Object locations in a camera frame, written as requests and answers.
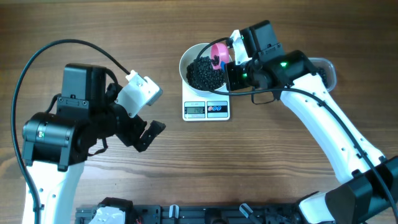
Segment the pink scoop blue handle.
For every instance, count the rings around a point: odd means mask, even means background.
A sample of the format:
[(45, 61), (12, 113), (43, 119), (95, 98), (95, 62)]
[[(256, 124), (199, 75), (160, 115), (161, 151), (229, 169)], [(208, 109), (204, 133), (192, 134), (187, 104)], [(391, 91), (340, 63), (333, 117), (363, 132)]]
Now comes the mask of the pink scoop blue handle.
[(220, 57), (219, 69), (224, 70), (224, 66), (229, 62), (229, 50), (225, 44), (216, 43), (211, 46), (211, 60), (217, 55)]

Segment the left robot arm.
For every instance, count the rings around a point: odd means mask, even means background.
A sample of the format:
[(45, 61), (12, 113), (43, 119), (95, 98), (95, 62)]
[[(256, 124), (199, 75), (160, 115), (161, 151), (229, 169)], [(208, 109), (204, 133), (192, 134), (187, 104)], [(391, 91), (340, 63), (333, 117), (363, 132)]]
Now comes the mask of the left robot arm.
[(26, 190), (24, 223), (69, 222), (85, 161), (98, 140), (116, 136), (142, 152), (165, 129), (164, 123), (138, 115), (162, 89), (135, 71), (127, 74), (125, 86), (106, 83), (113, 77), (106, 67), (69, 63), (61, 93), (47, 111), (25, 123), (22, 157), (34, 185)]

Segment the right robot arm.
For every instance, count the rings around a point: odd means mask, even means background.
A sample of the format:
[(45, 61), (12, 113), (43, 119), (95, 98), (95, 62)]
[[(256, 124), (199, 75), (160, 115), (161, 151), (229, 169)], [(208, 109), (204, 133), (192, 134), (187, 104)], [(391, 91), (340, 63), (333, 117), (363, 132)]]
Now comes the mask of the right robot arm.
[(235, 30), (226, 65), (233, 95), (271, 92), (305, 125), (328, 158), (340, 185), (298, 203), (304, 223), (364, 223), (397, 210), (397, 158), (386, 158), (335, 103), (318, 68), (301, 51), (285, 52), (269, 21)]

